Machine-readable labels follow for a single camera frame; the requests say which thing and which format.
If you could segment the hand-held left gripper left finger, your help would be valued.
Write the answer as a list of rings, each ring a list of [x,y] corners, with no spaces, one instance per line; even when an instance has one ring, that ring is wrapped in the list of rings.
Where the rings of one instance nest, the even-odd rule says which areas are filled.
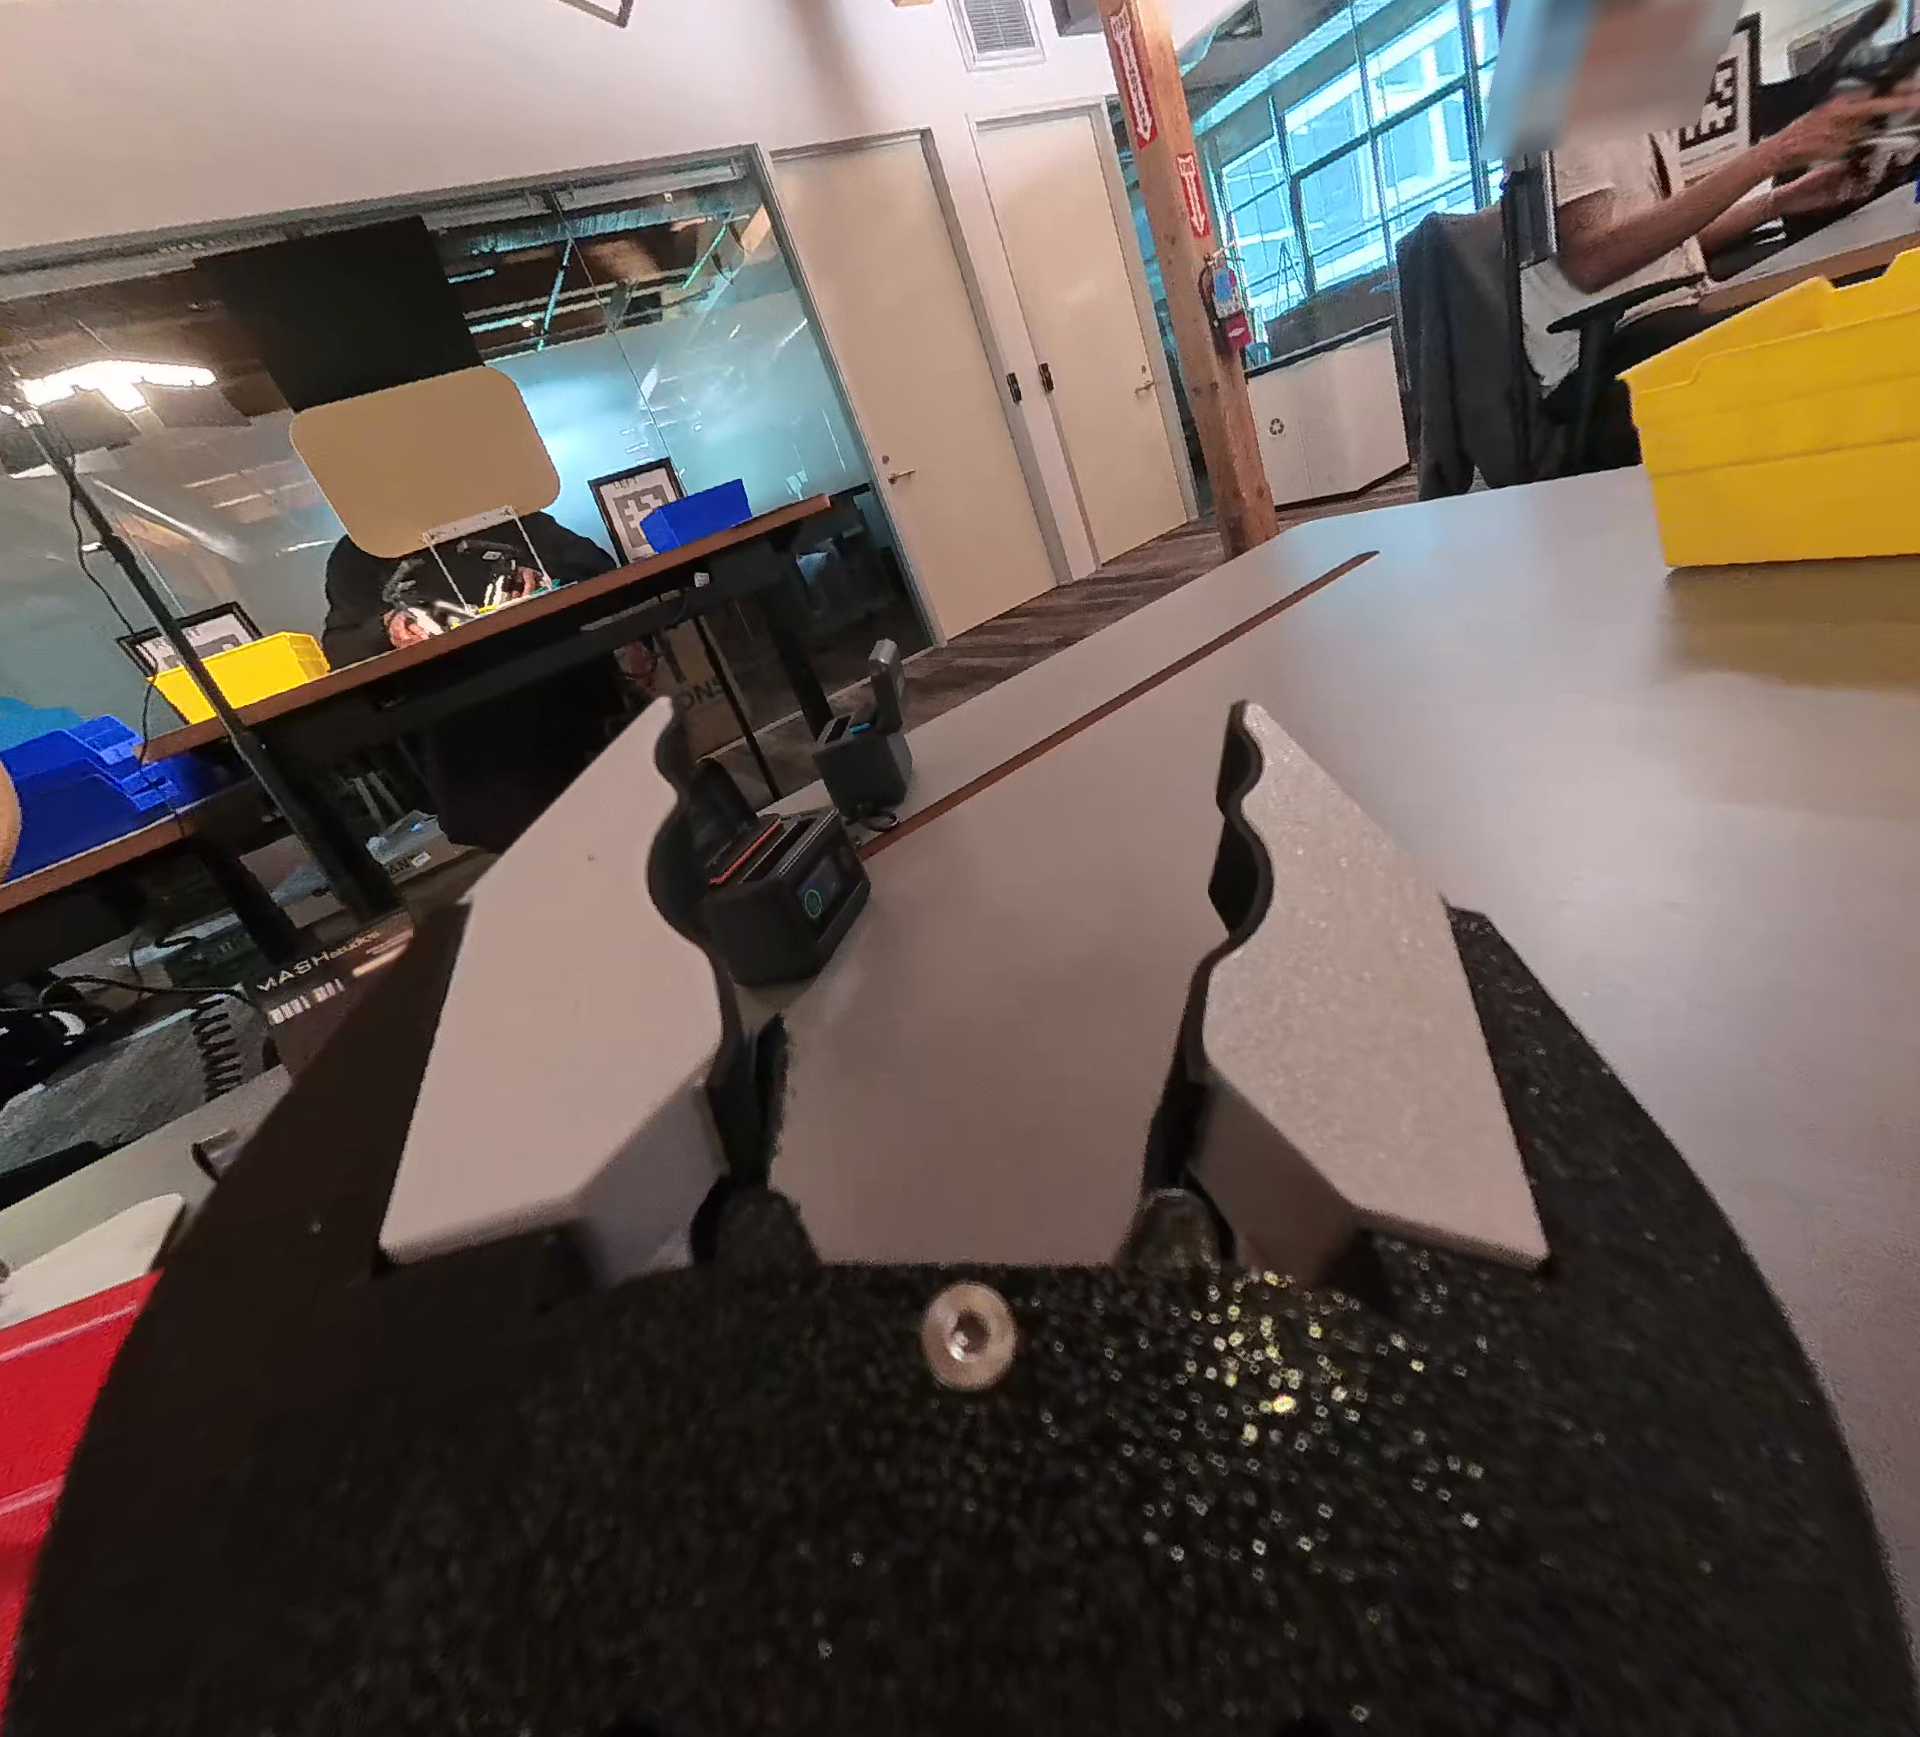
[[[684,740],[648,706],[461,900],[394,1265],[552,1233],[625,1284],[690,1267],[764,1183],[783,1043],[746,1025],[706,927]]]

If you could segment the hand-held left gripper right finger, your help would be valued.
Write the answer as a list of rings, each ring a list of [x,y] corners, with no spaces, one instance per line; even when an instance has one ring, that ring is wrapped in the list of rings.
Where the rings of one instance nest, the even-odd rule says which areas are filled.
[[[1146,1136],[1146,1230],[1304,1289],[1385,1240],[1535,1274],[1550,1245],[1451,906],[1254,701],[1232,705],[1208,900]]]

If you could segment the red plastic bin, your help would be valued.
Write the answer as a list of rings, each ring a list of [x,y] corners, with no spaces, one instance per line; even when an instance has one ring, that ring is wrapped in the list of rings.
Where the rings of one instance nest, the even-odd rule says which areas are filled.
[[[1,1688],[35,1564],[92,1406],[157,1274],[92,1293],[1,1333]]]

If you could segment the yellow plastic bin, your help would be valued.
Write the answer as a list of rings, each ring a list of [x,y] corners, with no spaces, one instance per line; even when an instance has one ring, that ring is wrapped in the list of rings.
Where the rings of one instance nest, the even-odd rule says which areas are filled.
[[[1917,554],[1917,252],[1624,373],[1668,568]]]
[[[233,710],[316,683],[330,672],[323,645],[309,633],[287,629],[206,654],[203,665]],[[188,668],[159,669],[149,679],[149,688],[185,723],[215,719],[215,710]]]

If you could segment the black equipment box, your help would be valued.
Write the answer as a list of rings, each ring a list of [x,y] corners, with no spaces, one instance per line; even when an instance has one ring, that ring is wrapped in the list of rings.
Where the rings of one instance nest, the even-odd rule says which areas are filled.
[[[344,938],[271,965],[243,984],[248,1005],[276,1034],[317,1034],[363,984],[409,946],[415,922],[404,910],[380,916]]]

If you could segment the cardboard box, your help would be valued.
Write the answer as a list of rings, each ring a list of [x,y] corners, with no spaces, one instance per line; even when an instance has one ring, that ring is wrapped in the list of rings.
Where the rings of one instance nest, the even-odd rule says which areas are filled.
[[[777,773],[758,742],[741,688],[703,619],[662,627],[636,645],[636,658],[639,687],[684,713],[693,757],[732,758],[727,768],[741,787],[750,771],[764,803],[780,797]]]

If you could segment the dark grey charger box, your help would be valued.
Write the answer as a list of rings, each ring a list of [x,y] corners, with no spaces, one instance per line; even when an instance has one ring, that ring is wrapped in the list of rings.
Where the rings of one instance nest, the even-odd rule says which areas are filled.
[[[891,638],[867,655],[866,709],[833,713],[811,753],[828,801],[848,823],[877,830],[899,821],[913,760],[903,729],[903,665]]]

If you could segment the blue plastic bin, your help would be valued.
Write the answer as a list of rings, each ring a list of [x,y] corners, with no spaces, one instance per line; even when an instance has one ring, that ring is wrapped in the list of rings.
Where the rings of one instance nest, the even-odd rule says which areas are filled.
[[[639,518],[638,527],[653,554],[666,554],[738,527],[751,516],[746,483],[725,478],[688,496],[663,499]]]

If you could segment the stack of blue bins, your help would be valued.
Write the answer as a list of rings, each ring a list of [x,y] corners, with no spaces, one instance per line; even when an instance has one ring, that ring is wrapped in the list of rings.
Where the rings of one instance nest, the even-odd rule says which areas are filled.
[[[116,716],[4,738],[4,768],[21,823],[6,881],[126,838],[237,782],[198,753],[146,762],[142,737]]]

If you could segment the white cabinet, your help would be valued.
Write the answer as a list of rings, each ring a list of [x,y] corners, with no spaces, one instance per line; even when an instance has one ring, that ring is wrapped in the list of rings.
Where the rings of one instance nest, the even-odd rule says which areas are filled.
[[[1278,507],[1352,498],[1410,464],[1395,333],[1345,331],[1248,375]]]

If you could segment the office chair with dark jacket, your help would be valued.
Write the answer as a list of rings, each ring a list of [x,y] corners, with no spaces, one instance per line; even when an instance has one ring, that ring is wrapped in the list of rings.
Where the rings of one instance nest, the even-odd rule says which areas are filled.
[[[1497,207],[1429,213],[1398,244],[1403,428],[1422,499],[1640,464],[1622,379],[1602,387],[1572,450],[1572,405],[1547,405],[1516,348],[1502,226]]]

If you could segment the black panel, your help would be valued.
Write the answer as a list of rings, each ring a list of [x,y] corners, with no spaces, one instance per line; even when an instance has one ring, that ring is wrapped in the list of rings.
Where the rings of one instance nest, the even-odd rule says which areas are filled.
[[[417,213],[203,254],[195,267],[291,409],[484,366]]]

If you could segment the printed tag board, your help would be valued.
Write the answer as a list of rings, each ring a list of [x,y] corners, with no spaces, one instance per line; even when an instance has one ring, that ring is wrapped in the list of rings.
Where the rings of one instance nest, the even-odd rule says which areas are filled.
[[[1756,137],[1762,82],[1762,15],[1744,13],[1711,70],[1698,115],[1674,135],[1681,178],[1692,184],[1739,156]]]

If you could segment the wooden post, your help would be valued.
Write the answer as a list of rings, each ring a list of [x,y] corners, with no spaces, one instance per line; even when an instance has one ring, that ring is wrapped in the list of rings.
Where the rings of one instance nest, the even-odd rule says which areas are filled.
[[[1206,241],[1189,235],[1180,205],[1174,160],[1186,150],[1198,156],[1198,148],[1172,35],[1170,5],[1167,0],[1098,0],[1103,37],[1103,15],[1121,1],[1129,3],[1137,21],[1159,115],[1157,140],[1129,154],[1153,235],[1180,381],[1211,483],[1213,521],[1223,551],[1235,558],[1276,536],[1278,505],[1264,474],[1243,362],[1218,351],[1198,298],[1201,260],[1220,248],[1220,235],[1213,222]]]

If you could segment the wall air vent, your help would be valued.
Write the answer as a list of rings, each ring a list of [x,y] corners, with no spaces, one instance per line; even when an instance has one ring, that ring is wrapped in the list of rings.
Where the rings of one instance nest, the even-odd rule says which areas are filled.
[[[945,0],[964,64],[973,72],[1044,59],[1032,0]]]

